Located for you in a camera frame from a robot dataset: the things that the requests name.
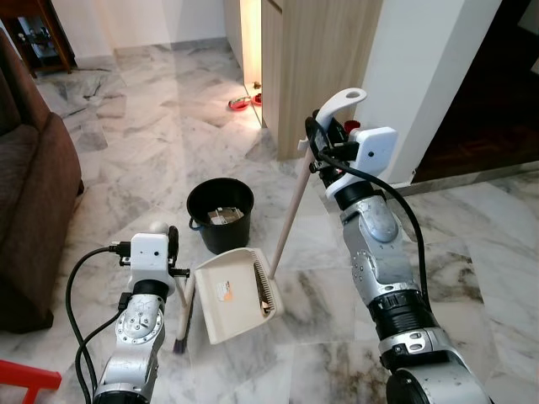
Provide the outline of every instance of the bucket handle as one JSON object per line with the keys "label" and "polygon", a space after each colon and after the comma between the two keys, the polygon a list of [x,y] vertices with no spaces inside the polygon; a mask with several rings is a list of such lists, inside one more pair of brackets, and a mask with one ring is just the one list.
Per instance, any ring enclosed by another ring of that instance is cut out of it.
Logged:
{"label": "bucket handle", "polygon": [[200,231],[202,230],[202,226],[193,227],[193,218],[191,217],[189,219],[189,229],[194,230],[194,231]]}

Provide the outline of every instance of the white handle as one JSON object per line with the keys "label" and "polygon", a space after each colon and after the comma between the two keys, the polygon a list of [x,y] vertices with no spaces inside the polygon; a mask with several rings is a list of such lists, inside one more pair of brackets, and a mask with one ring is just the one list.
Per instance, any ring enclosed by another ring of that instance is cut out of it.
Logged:
{"label": "white handle", "polygon": [[[334,117],[334,114],[346,107],[350,107],[354,104],[357,104],[363,101],[367,97],[365,90],[361,88],[347,88],[345,90],[339,91],[332,98],[330,98],[322,106],[317,114],[317,122],[324,128],[328,130],[329,124],[331,124],[331,119]],[[311,149],[308,149],[308,142],[300,141],[298,149],[307,147],[307,153],[303,159],[302,172],[297,178],[296,189],[294,190],[294,195],[292,196],[292,201],[286,212],[285,224],[283,225],[283,230],[280,232],[279,241],[277,242],[277,248],[275,249],[275,255],[273,261],[271,262],[271,270],[268,277],[273,279],[275,277],[275,271],[279,265],[280,256],[283,253],[285,248],[286,239],[292,228],[292,223],[296,217],[297,208],[302,202],[303,193],[305,192],[305,187],[307,186],[307,181],[311,172],[309,171],[309,164],[314,161],[314,156]]]}
{"label": "white handle", "polygon": [[367,98],[367,93],[361,88],[346,88],[339,91],[322,106],[317,114],[317,122],[328,130],[335,113],[346,107],[351,107]]}

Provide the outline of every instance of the wooden furniture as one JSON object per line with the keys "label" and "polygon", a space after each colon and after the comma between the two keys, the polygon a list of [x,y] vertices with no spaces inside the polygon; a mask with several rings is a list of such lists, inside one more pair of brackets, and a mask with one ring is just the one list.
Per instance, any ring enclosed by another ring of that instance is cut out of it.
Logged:
{"label": "wooden furniture", "polygon": [[2,0],[0,19],[33,77],[41,71],[71,73],[73,53],[50,0]]}
{"label": "wooden furniture", "polygon": [[299,156],[297,142],[314,109],[361,85],[382,0],[261,2],[262,115],[283,160]]}

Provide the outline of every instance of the debris in bucket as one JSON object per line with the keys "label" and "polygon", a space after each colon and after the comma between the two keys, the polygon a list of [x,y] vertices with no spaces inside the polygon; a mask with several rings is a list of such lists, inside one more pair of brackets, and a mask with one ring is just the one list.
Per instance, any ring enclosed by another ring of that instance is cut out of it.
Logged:
{"label": "debris in bucket", "polygon": [[212,225],[226,225],[243,217],[243,212],[238,208],[217,208],[208,212]]}

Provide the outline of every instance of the marble floor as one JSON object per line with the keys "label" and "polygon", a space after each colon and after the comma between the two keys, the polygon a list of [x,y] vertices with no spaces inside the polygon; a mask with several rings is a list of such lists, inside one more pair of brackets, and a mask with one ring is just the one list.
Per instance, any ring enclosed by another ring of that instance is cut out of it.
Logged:
{"label": "marble floor", "polygon": [[[39,403],[82,402],[73,360],[77,349],[64,291],[85,252],[129,240],[154,220],[180,229],[178,266],[212,255],[188,228],[185,201],[201,181],[227,176],[253,190],[250,246],[275,250],[294,188],[297,162],[276,162],[270,135],[252,110],[233,113],[241,72],[222,43],[171,50],[121,50],[111,68],[38,80],[51,109],[64,119],[83,169],[52,302],[52,329],[0,333],[0,357],[57,370],[57,392]],[[526,173],[487,183],[407,197],[424,229],[434,313],[497,404],[537,403],[537,253],[539,178]],[[416,243],[403,212],[390,201]],[[210,345],[195,301],[183,356],[172,353],[176,296],[165,313],[156,403],[385,402],[386,371],[377,338],[350,276],[339,212],[311,178],[277,282],[286,313],[268,324]],[[113,256],[92,258],[79,273],[73,309],[83,334],[110,318],[128,272]],[[98,372],[114,347],[107,329],[90,344]],[[0,386],[0,402],[24,391]]]}

